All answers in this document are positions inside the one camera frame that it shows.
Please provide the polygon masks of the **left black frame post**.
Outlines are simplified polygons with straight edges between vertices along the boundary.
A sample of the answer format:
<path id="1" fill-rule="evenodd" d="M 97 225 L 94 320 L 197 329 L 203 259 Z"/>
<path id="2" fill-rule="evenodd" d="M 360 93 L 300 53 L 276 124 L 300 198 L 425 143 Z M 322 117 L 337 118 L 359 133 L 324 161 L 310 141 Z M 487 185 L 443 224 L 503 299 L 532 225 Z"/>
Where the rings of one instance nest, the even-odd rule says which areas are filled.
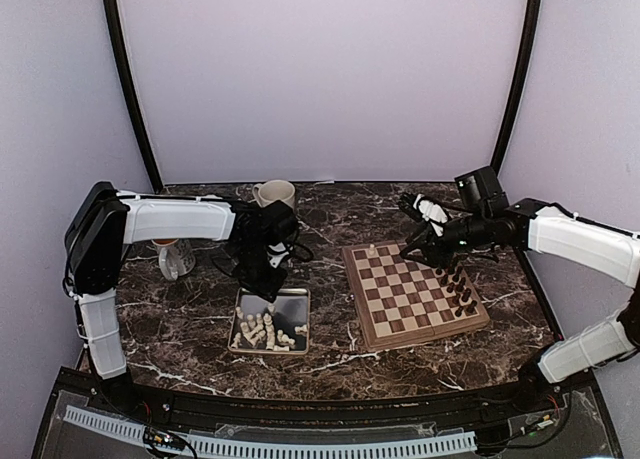
<path id="1" fill-rule="evenodd" d="M 160 192 L 164 183 L 152 151 L 151 141 L 144 123 L 136 87 L 125 44 L 118 0 L 102 0 L 112 53 L 136 144 L 146 175 L 154 192 Z"/>

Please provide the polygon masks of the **dark chess pieces row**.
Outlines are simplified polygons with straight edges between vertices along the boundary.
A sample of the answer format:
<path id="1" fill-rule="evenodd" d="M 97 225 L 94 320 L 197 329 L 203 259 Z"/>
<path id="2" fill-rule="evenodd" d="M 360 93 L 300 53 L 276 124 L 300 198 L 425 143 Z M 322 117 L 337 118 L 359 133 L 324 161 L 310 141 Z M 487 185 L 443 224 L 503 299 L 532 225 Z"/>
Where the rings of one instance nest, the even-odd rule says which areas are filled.
<path id="1" fill-rule="evenodd" d="M 475 298 L 472 284 L 461 265 L 455 266 L 453 272 L 434 269 L 434 277 L 427 279 L 429 299 L 428 313 L 437 311 L 441 324 L 468 319 L 479 313 L 479 302 Z"/>

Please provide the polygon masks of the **right black frame post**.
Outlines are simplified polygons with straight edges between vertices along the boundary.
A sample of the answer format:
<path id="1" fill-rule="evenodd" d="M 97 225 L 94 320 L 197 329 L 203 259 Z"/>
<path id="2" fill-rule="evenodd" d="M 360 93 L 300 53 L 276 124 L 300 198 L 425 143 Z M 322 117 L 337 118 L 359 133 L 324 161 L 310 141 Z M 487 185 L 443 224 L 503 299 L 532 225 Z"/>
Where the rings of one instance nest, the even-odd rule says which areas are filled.
<path id="1" fill-rule="evenodd" d="M 515 127 L 537 32 L 542 0 L 526 0 L 521 37 L 505 110 L 498 131 L 490 166 L 499 173 Z"/>

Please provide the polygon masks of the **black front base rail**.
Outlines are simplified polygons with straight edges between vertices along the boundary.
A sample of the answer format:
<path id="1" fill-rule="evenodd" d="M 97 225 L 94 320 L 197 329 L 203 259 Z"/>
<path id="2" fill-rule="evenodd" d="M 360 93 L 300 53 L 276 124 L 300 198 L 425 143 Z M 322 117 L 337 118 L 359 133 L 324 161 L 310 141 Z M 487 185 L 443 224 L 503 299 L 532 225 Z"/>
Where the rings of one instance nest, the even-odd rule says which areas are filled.
<path id="1" fill-rule="evenodd" d="M 116 413 L 99 391 L 97 397 L 90 392 L 92 388 L 96 388 L 96 381 L 90 374 L 60 368 L 38 433 L 46 435 L 54 420 L 60 417 L 60 413 L 54 411 L 56 406 L 62 406 L 63 392 L 71 394 L 71 399 L 79 399 L 81 406 L 88 404 L 98 412 Z M 506 427 L 508 419 L 525 412 L 512 403 L 516 383 L 426 396 L 338 401 L 246 399 L 140 384 L 134 384 L 134 388 L 150 406 L 154 424 L 174 426 L 178 430 L 212 429 L 223 422 L 266 427 L 364 428 L 429 421 L 438 426 L 477 426 L 482 430 Z M 573 397 L 567 427 L 576 421 L 589 424 L 582 426 L 587 431 L 610 425 L 593 374 L 580 374 L 578 379 L 562 385 L 562 393 L 567 396 L 570 389 Z"/>

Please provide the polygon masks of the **black frame post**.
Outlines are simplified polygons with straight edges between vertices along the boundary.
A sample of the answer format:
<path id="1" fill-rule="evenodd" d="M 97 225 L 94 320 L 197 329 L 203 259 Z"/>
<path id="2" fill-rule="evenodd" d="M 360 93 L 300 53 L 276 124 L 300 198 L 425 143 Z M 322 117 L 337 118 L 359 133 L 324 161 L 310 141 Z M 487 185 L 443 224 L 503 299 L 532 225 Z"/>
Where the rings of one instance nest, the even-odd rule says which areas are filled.
<path id="1" fill-rule="evenodd" d="M 526 0 L 521 37 L 505 110 L 498 131 L 490 166 L 499 173 L 515 127 L 537 32 L 542 0 Z"/>
<path id="2" fill-rule="evenodd" d="M 102 0 L 112 53 L 136 144 L 146 175 L 154 192 L 160 192 L 164 183 L 152 151 L 151 141 L 144 123 L 136 87 L 125 44 L 118 0 Z"/>

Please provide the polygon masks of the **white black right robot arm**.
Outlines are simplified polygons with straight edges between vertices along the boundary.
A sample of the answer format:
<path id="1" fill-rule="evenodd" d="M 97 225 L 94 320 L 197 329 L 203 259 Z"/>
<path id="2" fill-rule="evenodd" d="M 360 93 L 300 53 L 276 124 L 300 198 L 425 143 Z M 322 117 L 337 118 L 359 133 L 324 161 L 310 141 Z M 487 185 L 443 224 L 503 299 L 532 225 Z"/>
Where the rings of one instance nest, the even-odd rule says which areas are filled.
<path id="1" fill-rule="evenodd" d="M 416 222 L 403 258 L 434 269 L 453 268 L 483 247 L 550 256 L 607 276 L 630 295 L 614 312 L 581 331 L 543 347 L 518 372 L 510 403 L 534 411 L 570 377 L 639 353 L 639 235 L 571 212 L 557 202 L 533 198 L 510 202 L 496 171 L 482 167 L 455 178 L 461 203 L 404 193 L 399 209 Z"/>

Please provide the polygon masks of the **white floral ceramic mug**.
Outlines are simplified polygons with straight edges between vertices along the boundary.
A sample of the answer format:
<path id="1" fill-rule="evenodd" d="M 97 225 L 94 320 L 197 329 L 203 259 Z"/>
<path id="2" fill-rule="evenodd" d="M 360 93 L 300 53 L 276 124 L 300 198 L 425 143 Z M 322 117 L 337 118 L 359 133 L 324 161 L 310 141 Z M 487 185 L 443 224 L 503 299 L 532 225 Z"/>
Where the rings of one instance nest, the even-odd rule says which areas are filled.
<path id="1" fill-rule="evenodd" d="M 290 209 L 296 211 L 296 188 L 289 181 L 276 179 L 254 184 L 252 194 L 260 209 L 281 201 Z"/>

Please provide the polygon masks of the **white pieces pile in tray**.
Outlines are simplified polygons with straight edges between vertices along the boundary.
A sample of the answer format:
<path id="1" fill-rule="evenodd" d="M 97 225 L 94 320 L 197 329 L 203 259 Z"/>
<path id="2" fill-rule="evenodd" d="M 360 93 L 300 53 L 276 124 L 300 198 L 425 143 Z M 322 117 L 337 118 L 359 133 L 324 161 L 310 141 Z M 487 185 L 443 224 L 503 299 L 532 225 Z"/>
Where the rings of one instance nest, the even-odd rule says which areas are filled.
<path id="1" fill-rule="evenodd" d="M 228 349 L 242 354 L 305 354 L 309 349 L 306 317 L 295 319 L 273 304 L 249 312 L 235 307 Z"/>

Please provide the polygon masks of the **wooden chessboard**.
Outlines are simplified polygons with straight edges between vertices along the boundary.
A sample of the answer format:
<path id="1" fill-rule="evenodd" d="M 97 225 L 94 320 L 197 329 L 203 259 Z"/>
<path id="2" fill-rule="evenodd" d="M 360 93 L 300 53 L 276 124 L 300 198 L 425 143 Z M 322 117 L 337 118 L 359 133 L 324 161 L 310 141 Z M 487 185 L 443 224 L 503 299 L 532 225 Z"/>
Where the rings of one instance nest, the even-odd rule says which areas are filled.
<path id="1" fill-rule="evenodd" d="M 341 251 L 353 293 L 355 308 L 369 351 L 419 345 L 487 326 L 488 312 L 468 276 L 479 302 L 479 313 L 468 319 L 441 324 L 440 314 L 428 313 L 427 279 L 434 268 L 405 260 L 402 242 L 374 244 L 376 256 L 368 257 L 370 244 L 352 245 Z"/>

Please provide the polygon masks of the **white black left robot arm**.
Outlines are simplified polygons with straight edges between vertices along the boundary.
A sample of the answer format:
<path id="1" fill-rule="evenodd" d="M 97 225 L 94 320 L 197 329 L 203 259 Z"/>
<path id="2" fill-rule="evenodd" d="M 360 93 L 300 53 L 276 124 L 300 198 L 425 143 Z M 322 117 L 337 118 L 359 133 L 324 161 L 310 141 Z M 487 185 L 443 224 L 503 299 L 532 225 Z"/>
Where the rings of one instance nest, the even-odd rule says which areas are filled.
<path id="1" fill-rule="evenodd" d="M 122 349 L 116 290 L 127 249 L 152 240 L 222 242 L 232 260 L 227 276 L 274 301 L 294 255 L 299 222 L 284 202 L 261 207 L 215 195 L 168 196 L 94 184 L 64 236 L 62 279 L 73 300 L 79 336 L 88 351 L 103 400 L 120 415 L 141 406 Z"/>

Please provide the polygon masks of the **white mug orange interior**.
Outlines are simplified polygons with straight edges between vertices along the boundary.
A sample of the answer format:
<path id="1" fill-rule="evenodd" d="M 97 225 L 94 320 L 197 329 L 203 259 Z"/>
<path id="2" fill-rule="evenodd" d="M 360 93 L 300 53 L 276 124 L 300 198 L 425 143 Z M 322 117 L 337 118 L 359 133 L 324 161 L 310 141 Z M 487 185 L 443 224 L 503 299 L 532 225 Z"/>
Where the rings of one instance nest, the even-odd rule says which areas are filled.
<path id="1" fill-rule="evenodd" d="M 153 240 L 158 252 L 158 266 L 169 281 L 177 281 L 189 274 L 196 265 L 196 259 L 188 239 Z"/>

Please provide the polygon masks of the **silver metal tray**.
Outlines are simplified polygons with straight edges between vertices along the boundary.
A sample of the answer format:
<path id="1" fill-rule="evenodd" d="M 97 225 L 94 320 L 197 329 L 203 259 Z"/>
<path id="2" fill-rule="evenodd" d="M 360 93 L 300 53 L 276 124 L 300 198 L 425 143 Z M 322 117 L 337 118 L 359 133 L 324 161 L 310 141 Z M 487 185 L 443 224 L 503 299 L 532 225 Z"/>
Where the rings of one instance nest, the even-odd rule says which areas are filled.
<path id="1" fill-rule="evenodd" d="M 310 304 L 310 291 L 303 288 L 281 289 L 274 302 L 240 289 L 227 348 L 238 354 L 306 354 L 310 345 Z"/>

